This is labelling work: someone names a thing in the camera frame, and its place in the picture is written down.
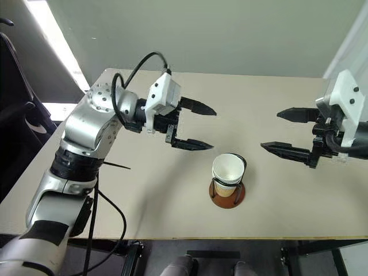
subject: floor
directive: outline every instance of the floor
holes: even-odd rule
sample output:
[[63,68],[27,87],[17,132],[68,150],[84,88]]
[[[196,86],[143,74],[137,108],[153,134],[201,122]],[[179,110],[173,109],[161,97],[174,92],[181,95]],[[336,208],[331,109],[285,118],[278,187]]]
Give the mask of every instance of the floor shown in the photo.
[[[246,261],[258,276],[288,276],[281,265],[280,241],[265,240],[154,240],[144,241],[145,248],[140,269],[135,276],[160,276],[163,269],[187,250],[238,251],[240,259]],[[68,276],[80,272],[83,267],[84,250],[69,247],[60,275]],[[104,253],[93,251],[91,262],[103,258]],[[198,276],[230,276],[238,259],[197,258]],[[88,276],[120,276],[124,257],[113,256],[106,263],[88,273]],[[332,254],[324,252],[300,258],[302,276],[338,276]]]

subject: gray wall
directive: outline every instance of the gray wall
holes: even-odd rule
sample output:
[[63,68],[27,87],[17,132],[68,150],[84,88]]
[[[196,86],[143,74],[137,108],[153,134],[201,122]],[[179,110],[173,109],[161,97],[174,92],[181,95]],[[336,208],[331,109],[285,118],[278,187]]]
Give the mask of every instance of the gray wall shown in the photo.
[[156,49],[179,72],[322,77],[363,2],[48,0],[89,83]]
[[22,0],[0,0],[0,17],[14,22],[1,24],[17,50],[19,61],[34,92],[43,102],[78,102],[83,93],[43,38]]

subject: brown coaster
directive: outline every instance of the brown coaster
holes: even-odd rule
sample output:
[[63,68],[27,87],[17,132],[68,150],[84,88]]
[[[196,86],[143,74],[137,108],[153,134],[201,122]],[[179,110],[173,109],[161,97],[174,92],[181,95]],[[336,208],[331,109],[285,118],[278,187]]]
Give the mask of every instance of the brown coaster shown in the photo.
[[[224,209],[231,209],[231,208],[237,207],[239,204],[241,204],[241,202],[246,197],[246,188],[244,187],[244,184],[242,182],[240,184],[241,186],[237,187],[235,191],[232,193],[232,195],[230,195],[229,197],[220,197],[216,193],[216,190],[214,189],[213,181],[211,181],[208,192],[209,192],[209,196],[212,202],[215,203],[218,207],[221,207]],[[236,197],[239,194],[239,189],[241,189],[240,195],[239,195],[237,202],[235,202]]]

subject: black cable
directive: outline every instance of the black cable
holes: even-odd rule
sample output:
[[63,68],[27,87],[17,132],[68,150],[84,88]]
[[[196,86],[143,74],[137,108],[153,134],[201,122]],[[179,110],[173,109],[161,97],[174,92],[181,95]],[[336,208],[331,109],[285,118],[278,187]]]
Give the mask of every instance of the black cable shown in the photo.
[[119,119],[120,123],[125,127],[125,120],[122,117],[122,115],[120,113],[120,110],[117,107],[117,102],[116,102],[116,81],[117,81],[117,78],[120,78],[121,86],[125,87],[122,75],[120,75],[120,73],[116,73],[113,77],[113,81],[112,81],[112,84],[111,84],[111,101],[112,101],[113,108],[114,108],[114,111],[115,111],[115,114],[116,114],[117,118]]
[[[120,245],[120,243],[121,243],[121,241],[123,240],[123,238],[124,238],[124,236],[125,236],[125,233],[126,233],[126,231],[127,231],[127,219],[125,218],[125,215],[124,215],[124,213],[119,209],[119,207],[118,206],[116,206],[115,204],[114,204],[114,202],[112,202],[106,195],[104,195],[103,193],[102,193],[102,191],[100,191],[100,190],[98,190],[98,194],[101,196],[101,197],[103,197],[108,203],[110,203],[111,205],[112,205],[112,207],[114,207],[115,208],[115,210],[116,211],[118,211],[119,212],[119,214],[120,214],[120,216],[121,216],[121,218],[122,218],[122,221],[124,222],[124,229],[122,230],[122,234],[121,234],[121,236],[120,236],[120,238],[119,238],[119,240],[118,240],[118,242],[116,243],[116,245],[114,246],[114,248],[101,260],[101,261],[99,261],[98,263],[96,263],[96,264],[94,264],[93,266],[91,266],[91,267],[89,267],[88,268],[88,272],[89,271],[91,271],[91,270],[94,270],[96,267],[98,267],[98,266],[100,266],[101,264],[103,264],[104,262],[106,262],[110,257],[111,257],[111,255],[113,255],[114,254],[114,252],[115,252],[115,250],[119,247],[119,245]],[[69,276],[81,276],[83,273],[82,272],[80,272],[80,273],[76,273],[76,274],[73,274],[73,275],[69,275]]]
[[368,151],[368,145],[358,145],[356,147],[341,147],[335,140],[335,132],[329,131],[326,133],[326,144],[333,152],[342,154],[350,154],[358,151]]
[[92,208],[92,215],[91,215],[90,231],[88,234],[88,241],[87,241],[87,248],[86,248],[85,265],[84,265],[83,274],[82,274],[83,276],[86,276],[88,273],[88,266],[89,266],[90,258],[91,258],[93,230],[94,230],[94,224],[96,221],[96,213],[97,213],[97,202],[98,202],[98,174],[97,174],[97,181],[94,186],[93,208]]
[[168,69],[168,65],[167,65],[167,61],[165,59],[165,57],[162,55],[162,53],[160,52],[151,52],[149,53],[147,56],[145,56],[139,63],[138,65],[133,69],[132,73],[130,74],[130,76],[128,77],[128,79],[125,82],[125,86],[124,88],[127,88],[128,85],[130,84],[130,82],[132,81],[133,77],[137,74],[138,70],[140,67],[142,67],[142,65],[151,57],[151,56],[159,56],[162,61],[163,61],[163,68],[164,70],[169,70]]

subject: black office chair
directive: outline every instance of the black office chair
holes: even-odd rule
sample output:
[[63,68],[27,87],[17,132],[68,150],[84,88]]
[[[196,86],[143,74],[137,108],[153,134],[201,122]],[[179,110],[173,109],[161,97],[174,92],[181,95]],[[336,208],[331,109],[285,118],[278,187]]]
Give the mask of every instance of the black office chair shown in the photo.
[[[0,22],[8,24],[9,20],[0,18]],[[1,202],[53,134],[56,125],[29,85],[16,50],[4,33],[0,33],[0,46]]]

